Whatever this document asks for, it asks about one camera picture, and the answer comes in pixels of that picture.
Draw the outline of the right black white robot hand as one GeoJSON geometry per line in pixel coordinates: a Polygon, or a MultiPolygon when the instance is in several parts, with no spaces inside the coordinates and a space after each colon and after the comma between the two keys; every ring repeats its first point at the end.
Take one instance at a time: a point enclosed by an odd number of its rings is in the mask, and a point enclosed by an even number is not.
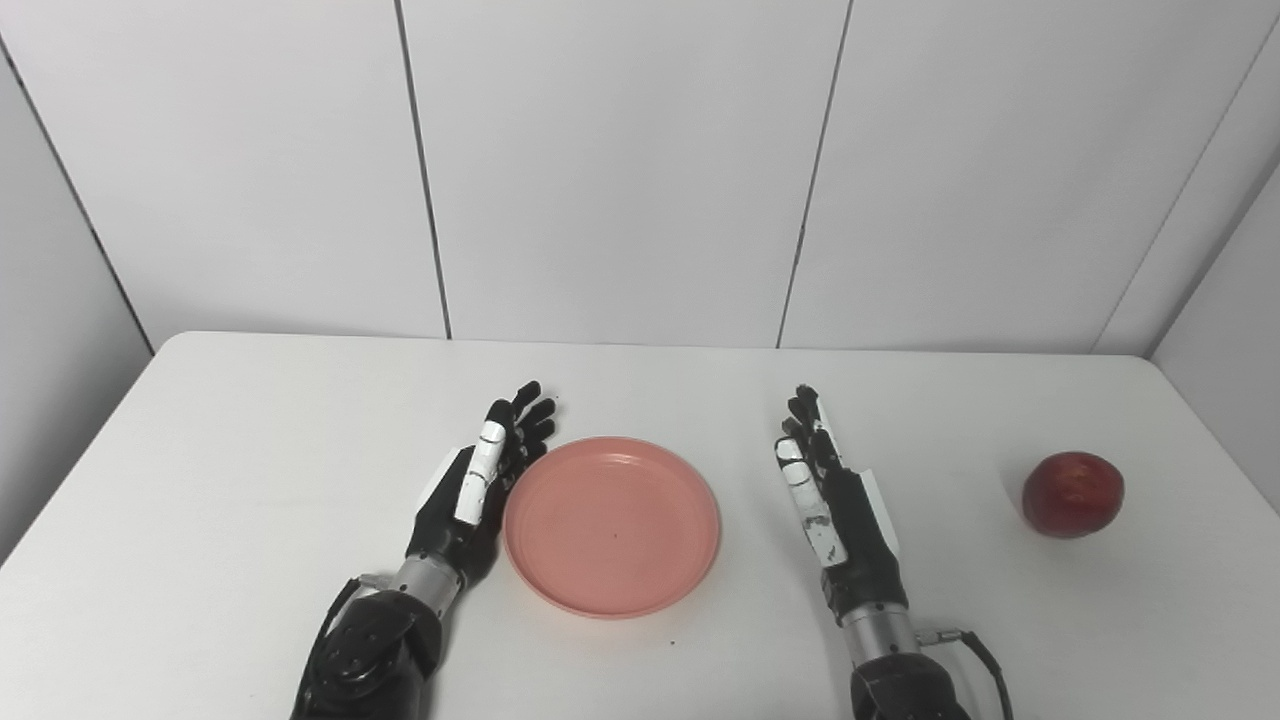
{"type": "Polygon", "coordinates": [[[818,559],[829,611],[842,621],[864,606],[909,609],[882,514],[867,478],[844,462],[819,393],[800,384],[787,407],[774,460],[818,559]]]}

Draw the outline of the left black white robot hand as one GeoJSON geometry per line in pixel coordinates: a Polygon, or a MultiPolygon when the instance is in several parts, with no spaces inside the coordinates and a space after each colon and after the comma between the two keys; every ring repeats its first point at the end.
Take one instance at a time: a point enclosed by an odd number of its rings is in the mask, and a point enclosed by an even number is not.
{"type": "Polygon", "coordinates": [[[498,555],[506,505],[521,475],[548,452],[556,433],[557,404],[531,380],[513,398],[489,407],[474,445],[445,465],[415,516],[408,559],[444,562],[462,589],[483,580],[498,555]]]}

